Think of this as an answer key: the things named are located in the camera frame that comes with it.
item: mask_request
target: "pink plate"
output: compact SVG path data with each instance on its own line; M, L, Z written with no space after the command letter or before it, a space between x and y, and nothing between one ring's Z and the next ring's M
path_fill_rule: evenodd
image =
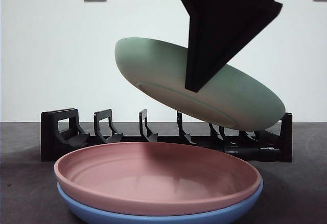
M82 204L146 216L218 210L251 196L261 181L253 166L231 155L160 142L83 148L61 157L54 171Z

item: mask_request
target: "dark countertop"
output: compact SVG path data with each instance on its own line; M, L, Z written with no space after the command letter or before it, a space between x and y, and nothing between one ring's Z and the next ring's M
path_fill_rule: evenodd
M163 123L149 123L160 131ZM81 123L92 132L92 123ZM130 135L136 123L115 123ZM185 123L185 130L206 135L204 123ZM177 133L165 123L162 135ZM279 125L271 128L278 131ZM264 179L256 205L239 224L327 223L327 123L293 124L293 163L251 161ZM54 162L40 161L40 123L1 123L1 223L84 223L61 199Z

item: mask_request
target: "stacked plates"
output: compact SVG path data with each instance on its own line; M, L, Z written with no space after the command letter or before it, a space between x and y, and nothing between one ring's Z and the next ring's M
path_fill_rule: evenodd
M263 187L241 159L159 142L83 148L61 157L54 171L69 208L90 224L231 223Z

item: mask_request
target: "plate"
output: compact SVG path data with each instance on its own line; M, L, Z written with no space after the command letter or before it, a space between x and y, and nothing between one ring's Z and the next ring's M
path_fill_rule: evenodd
M57 186L69 209L89 224L228 224L251 209L261 194L263 182L261 181L253 195L235 205L211 212L179 216L140 216L107 212L73 200L61 189L59 183Z
M187 56L187 48L146 38L122 39L115 47L117 66L132 85L194 118L235 130L259 131L285 114L277 95L229 65L199 92L186 90Z
M54 171L76 201L130 215L202 213L251 196L261 176L234 156L190 145L122 142L61 157Z

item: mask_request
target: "green plate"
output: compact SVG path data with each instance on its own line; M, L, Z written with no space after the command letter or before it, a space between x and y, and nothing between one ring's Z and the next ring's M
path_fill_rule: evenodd
M184 88L188 49L171 43L126 38L115 48L122 75L157 101L194 118L240 131L278 122L283 102L249 75L225 65L199 92Z

